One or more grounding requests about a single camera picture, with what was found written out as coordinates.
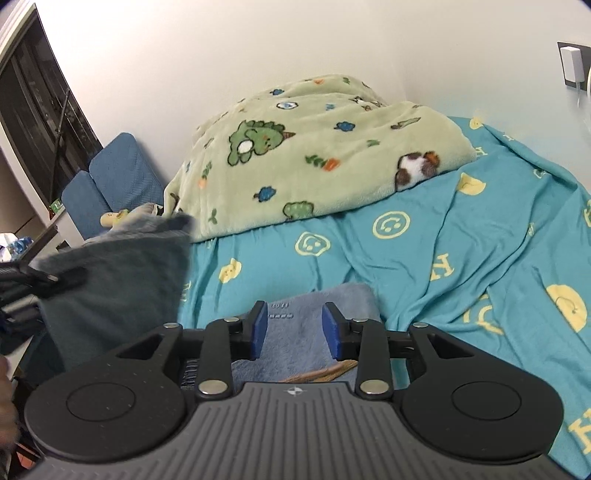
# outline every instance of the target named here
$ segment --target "blue bed sheet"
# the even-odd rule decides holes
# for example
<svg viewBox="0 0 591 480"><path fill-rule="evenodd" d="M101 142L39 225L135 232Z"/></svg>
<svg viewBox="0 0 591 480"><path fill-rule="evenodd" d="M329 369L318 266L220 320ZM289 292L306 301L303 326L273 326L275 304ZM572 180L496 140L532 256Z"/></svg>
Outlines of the blue bed sheet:
<svg viewBox="0 0 591 480"><path fill-rule="evenodd" d="M255 300L367 283L388 329L426 321L548 381L565 407L551 456L585 478L591 200L510 136L454 121L479 155L459 171L350 212L193 245L179 321L203 328ZM395 372L408 381L400 363Z"/></svg>

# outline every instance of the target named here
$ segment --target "ridged gray surface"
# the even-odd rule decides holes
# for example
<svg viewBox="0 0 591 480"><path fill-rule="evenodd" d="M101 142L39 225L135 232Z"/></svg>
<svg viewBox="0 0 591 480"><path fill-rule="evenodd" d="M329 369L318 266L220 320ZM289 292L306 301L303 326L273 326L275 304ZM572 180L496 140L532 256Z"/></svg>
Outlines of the ridged gray surface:
<svg viewBox="0 0 591 480"><path fill-rule="evenodd" d="M297 395L289 389L298 387ZM253 384L202 404L157 450L111 465L47 459L26 480L566 480L551 460L470 465L430 450L345 384Z"/></svg>

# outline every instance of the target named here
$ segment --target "blue gripper pad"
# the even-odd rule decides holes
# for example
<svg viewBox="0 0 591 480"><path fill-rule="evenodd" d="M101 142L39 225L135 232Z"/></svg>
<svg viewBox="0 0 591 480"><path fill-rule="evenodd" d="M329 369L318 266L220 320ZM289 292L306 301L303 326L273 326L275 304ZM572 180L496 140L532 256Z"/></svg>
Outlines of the blue gripper pad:
<svg viewBox="0 0 591 480"><path fill-rule="evenodd" d="M262 344L265 341L265 335L267 334L268 320L269 314L267 302L265 302L252 325L251 360L256 360L261 356Z"/></svg>
<svg viewBox="0 0 591 480"><path fill-rule="evenodd" d="M339 324L326 305L322 305L322 331L332 358L340 358Z"/></svg>

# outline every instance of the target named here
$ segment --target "green fleece blanket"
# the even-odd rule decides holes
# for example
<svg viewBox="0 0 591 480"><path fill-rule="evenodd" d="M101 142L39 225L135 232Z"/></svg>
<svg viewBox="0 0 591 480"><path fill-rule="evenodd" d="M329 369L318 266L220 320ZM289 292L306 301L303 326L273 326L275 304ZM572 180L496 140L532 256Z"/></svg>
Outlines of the green fleece blanket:
<svg viewBox="0 0 591 480"><path fill-rule="evenodd" d="M165 214L194 216L199 242L361 207L475 158L444 115L388 106L363 82L328 75L265 90L200 126Z"/></svg>

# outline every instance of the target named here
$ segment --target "gray cloth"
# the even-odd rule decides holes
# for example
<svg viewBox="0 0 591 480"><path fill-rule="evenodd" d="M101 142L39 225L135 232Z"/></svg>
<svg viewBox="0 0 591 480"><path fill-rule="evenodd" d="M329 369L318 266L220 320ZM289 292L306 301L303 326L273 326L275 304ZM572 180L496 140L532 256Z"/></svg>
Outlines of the gray cloth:
<svg viewBox="0 0 591 480"><path fill-rule="evenodd" d="M261 357L254 362L232 364L234 387L244 382L278 382L335 364L322 331L322 306L332 301L347 319L379 320L374 294L367 285L346 283L331 290L316 291L269 303L269 322ZM336 381L353 388L357 368Z"/></svg>
<svg viewBox="0 0 591 480"><path fill-rule="evenodd" d="M78 288L41 300L41 312L66 370L166 322L175 322L189 266L191 218L142 216L39 260L60 274L88 270Z"/></svg>

